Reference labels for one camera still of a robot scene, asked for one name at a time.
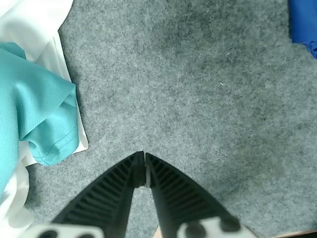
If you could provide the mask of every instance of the floor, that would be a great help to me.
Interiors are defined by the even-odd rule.
[[[76,0],[59,32],[90,148],[29,167],[37,223],[144,150],[257,234],[317,227],[317,60],[286,0]],[[157,226],[140,189],[126,237]]]

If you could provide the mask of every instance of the black screw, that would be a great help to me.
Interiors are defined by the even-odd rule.
[[[222,217],[220,227],[224,232],[237,232],[241,228],[238,218],[233,216]]]
[[[56,238],[57,232],[53,230],[49,230],[40,234],[39,238]]]
[[[189,222],[185,234],[186,238],[205,238],[206,230],[199,222]]]
[[[83,234],[83,235],[79,236],[78,238],[94,238],[94,236],[91,234]]]

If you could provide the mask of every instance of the teal fabric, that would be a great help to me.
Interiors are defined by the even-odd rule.
[[[54,165],[78,146],[75,85],[26,60],[15,43],[0,43],[0,197],[29,141],[39,163]]]

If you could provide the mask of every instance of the blue fabric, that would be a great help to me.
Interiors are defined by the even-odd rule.
[[[75,85],[25,59],[15,43],[0,43],[0,197],[18,161],[18,142],[54,165],[78,146]]]
[[[307,46],[317,59],[317,0],[290,0],[293,43]]]

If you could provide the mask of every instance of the white fabric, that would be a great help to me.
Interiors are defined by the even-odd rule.
[[[15,42],[29,61],[70,81],[58,29],[69,13],[73,0],[0,0],[0,41]],[[88,141],[78,111],[79,146]],[[0,200],[0,237],[16,238],[32,223],[24,207],[29,191],[26,166],[36,163],[27,142],[19,143],[19,162]]]

